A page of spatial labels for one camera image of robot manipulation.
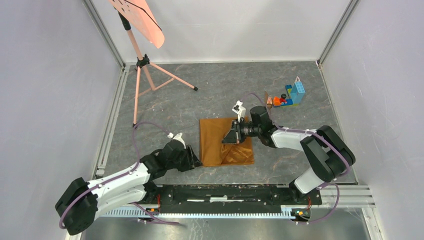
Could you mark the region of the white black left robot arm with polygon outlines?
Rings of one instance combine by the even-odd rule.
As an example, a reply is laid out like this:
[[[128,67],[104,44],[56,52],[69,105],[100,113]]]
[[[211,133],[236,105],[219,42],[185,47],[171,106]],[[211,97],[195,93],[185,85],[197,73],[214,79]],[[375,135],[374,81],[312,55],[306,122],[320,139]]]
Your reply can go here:
[[[85,231],[101,215],[123,205],[151,204],[159,195],[155,179],[169,170],[186,172],[200,166],[202,162],[190,145],[172,139],[163,148],[109,176],[90,181],[79,177],[55,204],[59,227],[73,236]]]

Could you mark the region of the orange cloth napkin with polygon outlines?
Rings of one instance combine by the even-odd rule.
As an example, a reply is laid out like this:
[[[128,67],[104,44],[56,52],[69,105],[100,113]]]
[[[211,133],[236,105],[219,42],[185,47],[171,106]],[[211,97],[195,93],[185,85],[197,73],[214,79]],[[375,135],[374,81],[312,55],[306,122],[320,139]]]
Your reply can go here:
[[[240,144],[224,144],[232,118],[199,120],[200,160],[204,167],[252,165],[255,163],[251,139]]]

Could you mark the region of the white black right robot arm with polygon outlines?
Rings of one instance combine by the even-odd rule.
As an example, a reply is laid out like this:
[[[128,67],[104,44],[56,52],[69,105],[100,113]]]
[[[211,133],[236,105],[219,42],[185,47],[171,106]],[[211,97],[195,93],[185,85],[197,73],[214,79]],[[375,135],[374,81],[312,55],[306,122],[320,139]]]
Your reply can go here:
[[[251,120],[242,117],[245,108],[233,107],[237,118],[232,120],[223,144],[242,144],[247,138],[258,138],[274,149],[292,149],[304,152],[310,167],[289,184],[289,199],[302,204],[309,193],[328,186],[333,180],[348,174],[356,157],[341,137],[328,125],[317,129],[293,129],[275,125],[265,106],[250,109]]]

